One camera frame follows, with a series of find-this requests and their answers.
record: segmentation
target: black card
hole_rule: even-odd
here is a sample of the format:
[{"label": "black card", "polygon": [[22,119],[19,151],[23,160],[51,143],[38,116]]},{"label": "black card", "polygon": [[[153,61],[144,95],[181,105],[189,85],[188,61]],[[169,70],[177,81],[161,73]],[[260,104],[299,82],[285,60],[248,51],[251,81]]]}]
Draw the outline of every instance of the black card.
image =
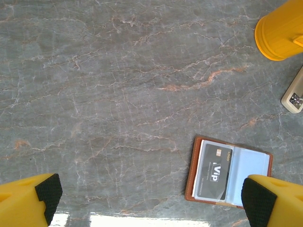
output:
[{"label": "black card", "polygon": [[206,144],[197,196],[225,200],[232,149]]}]

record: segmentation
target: vip logo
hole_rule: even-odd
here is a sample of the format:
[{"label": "vip logo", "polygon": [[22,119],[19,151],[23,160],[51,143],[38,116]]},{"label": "vip logo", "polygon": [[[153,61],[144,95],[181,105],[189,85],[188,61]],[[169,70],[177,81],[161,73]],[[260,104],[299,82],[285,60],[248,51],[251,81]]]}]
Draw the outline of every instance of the vip logo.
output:
[{"label": "vip logo", "polygon": [[221,170],[221,164],[214,162],[210,181],[218,182],[220,176],[220,170]]}]

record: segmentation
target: yellow cup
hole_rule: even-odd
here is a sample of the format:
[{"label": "yellow cup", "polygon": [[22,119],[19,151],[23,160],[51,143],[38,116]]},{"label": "yellow cup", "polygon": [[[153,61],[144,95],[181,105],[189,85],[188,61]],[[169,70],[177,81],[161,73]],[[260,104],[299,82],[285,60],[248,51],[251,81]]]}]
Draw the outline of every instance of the yellow cup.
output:
[{"label": "yellow cup", "polygon": [[264,16],[255,29],[262,54],[281,61],[303,52],[303,0],[289,0]]}]

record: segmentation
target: gray marble countertop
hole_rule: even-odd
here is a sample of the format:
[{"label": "gray marble countertop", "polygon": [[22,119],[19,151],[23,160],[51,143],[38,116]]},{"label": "gray marble countertop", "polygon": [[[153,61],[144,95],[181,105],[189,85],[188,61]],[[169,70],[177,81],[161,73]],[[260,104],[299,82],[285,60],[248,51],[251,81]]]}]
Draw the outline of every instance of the gray marble countertop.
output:
[{"label": "gray marble countertop", "polygon": [[61,226],[248,227],[184,188],[196,135],[271,152],[274,177],[303,183],[303,117],[280,103],[303,56],[270,61],[254,41],[283,2],[0,1],[0,183],[59,173]]}]

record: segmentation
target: beige object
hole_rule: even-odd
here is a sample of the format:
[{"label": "beige object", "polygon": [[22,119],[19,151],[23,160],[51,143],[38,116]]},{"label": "beige object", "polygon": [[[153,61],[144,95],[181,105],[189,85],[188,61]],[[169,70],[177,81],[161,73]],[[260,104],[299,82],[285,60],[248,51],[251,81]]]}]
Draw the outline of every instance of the beige object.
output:
[{"label": "beige object", "polygon": [[293,114],[297,114],[303,109],[303,67],[289,86],[281,103]]}]

